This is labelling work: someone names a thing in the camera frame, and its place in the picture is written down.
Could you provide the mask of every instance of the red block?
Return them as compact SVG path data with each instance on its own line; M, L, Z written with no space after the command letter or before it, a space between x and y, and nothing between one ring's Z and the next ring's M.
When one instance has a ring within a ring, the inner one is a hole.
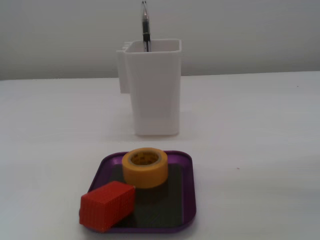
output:
M80 224L105 232L134 211L136 189L112 181L81 197Z

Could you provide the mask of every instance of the yellow masking tape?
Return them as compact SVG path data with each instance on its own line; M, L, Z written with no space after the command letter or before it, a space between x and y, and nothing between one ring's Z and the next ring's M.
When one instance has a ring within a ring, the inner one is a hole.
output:
M122 170L127 184L138 189L153 188L168 178L168 156L160 149L138 148L123 156Z

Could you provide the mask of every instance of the black pen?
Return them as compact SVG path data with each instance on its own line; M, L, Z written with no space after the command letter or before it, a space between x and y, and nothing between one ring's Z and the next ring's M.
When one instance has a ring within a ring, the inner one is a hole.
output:
M147 11L146 1L142 1L142 34L143 34L144 51L151 52L149 16Z

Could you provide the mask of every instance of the pen holder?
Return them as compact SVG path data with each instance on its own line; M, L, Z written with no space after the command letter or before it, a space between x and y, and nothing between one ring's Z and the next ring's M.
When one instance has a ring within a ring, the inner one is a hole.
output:
M117 51L120 92L130 93L137 135L174 135L179 132L181 40L125 42Z

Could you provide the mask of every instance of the table surface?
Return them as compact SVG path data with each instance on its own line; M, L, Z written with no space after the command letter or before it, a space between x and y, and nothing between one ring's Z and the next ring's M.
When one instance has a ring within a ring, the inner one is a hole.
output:
M117 78L0 81L1 239L318 239L319 103L316 71L182 77L180 134L141 137ZM82 227L80 197L101 160L140 147L192 156L193 225Z

